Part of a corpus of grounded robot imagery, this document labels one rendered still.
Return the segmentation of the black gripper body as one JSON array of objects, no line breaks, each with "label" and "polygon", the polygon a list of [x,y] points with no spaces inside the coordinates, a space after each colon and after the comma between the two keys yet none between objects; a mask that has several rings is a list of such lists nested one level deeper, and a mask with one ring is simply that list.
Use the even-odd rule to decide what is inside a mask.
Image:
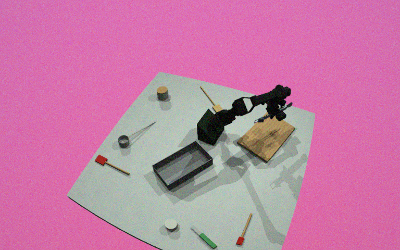
[{"label": "black gripper body", "polygon": [[283,119],[286,118],[286,114],[285,114],[283,111],[279,112],[280,110],[279,110],[278,104],[280,103],[280,101],[277,102],[277,103],[274,103],[274,102],[272,102],[271,100],[269,100],[269,101],[263,102],[263,103],[261,103],[261,104],[264,105],[264,103],[267,104],[267,109],[268,109],[268,110],[273,111],[273,113],[276,115],[276,119],[277,119],[278,121],[282,121]]}]

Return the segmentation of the pale grey short cylinder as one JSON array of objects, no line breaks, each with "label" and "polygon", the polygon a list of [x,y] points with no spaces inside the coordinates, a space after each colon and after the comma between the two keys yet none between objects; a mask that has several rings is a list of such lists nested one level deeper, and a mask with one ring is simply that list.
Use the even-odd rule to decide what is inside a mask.
[{"label": "pale grey short cylinder", "polygon": [[169,231],[175,231],[178,228],[177,222],[174,219],[167,219],[165,226]]}]

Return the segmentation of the red spatula with wooden handle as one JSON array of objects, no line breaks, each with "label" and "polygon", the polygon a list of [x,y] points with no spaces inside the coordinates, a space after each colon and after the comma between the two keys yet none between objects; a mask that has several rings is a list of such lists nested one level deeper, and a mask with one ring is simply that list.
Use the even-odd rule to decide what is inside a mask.
[{"label": "red spatula with wooden handle", "polygon": [[126,171],[124,171],[124,170],[122,170],[122,169],[120,169],[120,168],[118,168],[118,167],[116,167],[116,166],[114,166],[114,165],[112,165],[112,164],[106,162],[106,161],[107,161],[107,158],[105,158],[105,157],[103,157],[103,156],[101,156],[101,155],[98,155],[98,157],[96,158],[95,161],[98,162],[98,163],[101,164],[101,165],[104,165],[104,164],[106,163],[106,164],[108,164],[108,165],[110,165],[110,166],[112,166],[112,167],[114,167],[114,168],[116,168],[116,169],[119,169],[119,170],[125,172],[125,173],[128,174],[128,175],[130,174],[129,172],[126,172]]}]

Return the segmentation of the light brown wooden board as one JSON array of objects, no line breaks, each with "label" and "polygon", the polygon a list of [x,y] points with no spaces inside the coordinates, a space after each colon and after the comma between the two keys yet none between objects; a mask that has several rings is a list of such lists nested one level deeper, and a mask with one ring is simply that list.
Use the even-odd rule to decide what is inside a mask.
[{"label": "light brown wooden board", "polygon": [[267,163],[294,130],[288,122],[269,117],[255,123],[237,143]]}]

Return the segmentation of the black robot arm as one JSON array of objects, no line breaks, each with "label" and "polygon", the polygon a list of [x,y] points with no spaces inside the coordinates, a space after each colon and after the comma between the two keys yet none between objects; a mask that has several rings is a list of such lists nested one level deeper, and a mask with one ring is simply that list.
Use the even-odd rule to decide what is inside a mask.
[{"label": "black robot arm", "polygon": [[[278,84],[272,91],[267,92],[265,94],[261,94],[258,96],[252,96],[252,97],[240,97],[234,101],[232,104],[231,109],[223,109],[215,114],[215,117],[211,117],[210,121],[208,123],[209,126],[211,126],[213,129],[217,130],[218,127],[224,127],[230,123],[232,123],[233,120],[235,120],[235,116],[242,116],[242,115],[247,115],[248,113],[251,113],[253,108],[255,106],[260,105],[263,102],[267,102],[271,100],[274,103],[277,103],[280,101],[279,105],[281,108],[285,106],[286,104],[286,97],[290,96],[291,94],[291,89],[289,87],[283,87],[282,85]],[[244,98],[249,98],[252,103],[252,107],[247,111],[247,108],[244,103]]]}]

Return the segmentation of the grey cylinder with tan top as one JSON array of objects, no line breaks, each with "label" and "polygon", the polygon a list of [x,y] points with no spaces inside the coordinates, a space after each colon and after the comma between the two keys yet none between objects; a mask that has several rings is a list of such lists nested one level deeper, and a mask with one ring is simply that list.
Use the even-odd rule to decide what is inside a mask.
[{"label": "grey cylinder with tan top", "polygon": [[161,101],[168,98],[168,88],[166,86],[161,86],[157,89],[157,98]]}]

